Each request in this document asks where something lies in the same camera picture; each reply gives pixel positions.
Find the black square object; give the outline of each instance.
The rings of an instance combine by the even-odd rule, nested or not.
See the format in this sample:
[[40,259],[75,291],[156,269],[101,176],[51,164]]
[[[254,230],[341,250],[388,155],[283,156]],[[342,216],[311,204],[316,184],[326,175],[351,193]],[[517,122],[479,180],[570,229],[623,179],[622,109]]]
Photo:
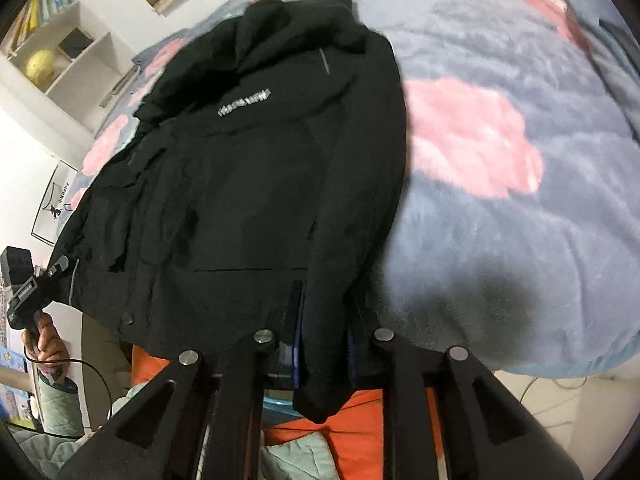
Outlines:
[[71,59],[80,56],[80,53],[93,43],[94,40],[86,36],[79,28],[72,30],[64,40],[60,42],[60,49]]

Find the jacket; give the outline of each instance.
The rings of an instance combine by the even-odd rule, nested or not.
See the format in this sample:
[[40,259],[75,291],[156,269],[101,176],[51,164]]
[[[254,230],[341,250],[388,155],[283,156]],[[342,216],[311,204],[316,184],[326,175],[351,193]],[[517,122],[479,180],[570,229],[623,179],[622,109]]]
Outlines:
[[[265,328],[301,280],[316,394],[298,405],[336,412],[351,393],[333,391],[348,298],[391,226],[406,156],[392,47],[351,4],[261,0],[185,46],[62,231],[52,261],[73,271],[53,299],[172,359]],[[334,400],[313,415],[321,398]]]

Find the silver screw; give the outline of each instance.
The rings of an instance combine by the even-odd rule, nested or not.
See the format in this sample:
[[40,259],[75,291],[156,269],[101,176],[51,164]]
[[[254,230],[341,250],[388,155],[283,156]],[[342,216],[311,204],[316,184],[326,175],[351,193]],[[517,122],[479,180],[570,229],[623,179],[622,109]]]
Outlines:
[[273,332],[271,330],[263,328],[262,330],[258,330],[258,332],[254,334],[254,339],[255,342],[260,344],[270,343],[273,340]]
[[466,358],[469,357],[469,352],[462,346],[454,346],[449,349],[449,355],[456,361],[466,361]]
[[388,328],[379,328],[373,333],[376,341],[391,341],[395,335],[394,331]]
[[198,353],[195,350],[185,350],[178,357],[181,365],[189,366],[198,361]]

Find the yellow round object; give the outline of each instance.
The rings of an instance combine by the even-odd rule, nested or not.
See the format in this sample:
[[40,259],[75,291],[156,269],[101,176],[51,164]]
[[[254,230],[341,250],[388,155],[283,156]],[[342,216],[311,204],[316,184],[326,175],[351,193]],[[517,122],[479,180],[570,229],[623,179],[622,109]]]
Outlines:
[[39,50],[27,61],[24,67],[24,75],[36,86],[44,86],[53,78],[52,50]]

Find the dark cuff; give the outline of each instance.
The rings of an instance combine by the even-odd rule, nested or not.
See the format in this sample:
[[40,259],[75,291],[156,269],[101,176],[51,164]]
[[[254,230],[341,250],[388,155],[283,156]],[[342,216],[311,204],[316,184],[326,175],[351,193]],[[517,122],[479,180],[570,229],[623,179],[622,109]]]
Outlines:
[[59,384],[59,383],[49,384],[49,380],[42,374],[40,370],[38,370],[38,378],[43,383],[48,384],[55,390],[58,390],[60,392],[65,392],[66,394],[72,394],[72,395],[78,394],[78,385],[68,377],[65,377],[65,382],[62,384]]

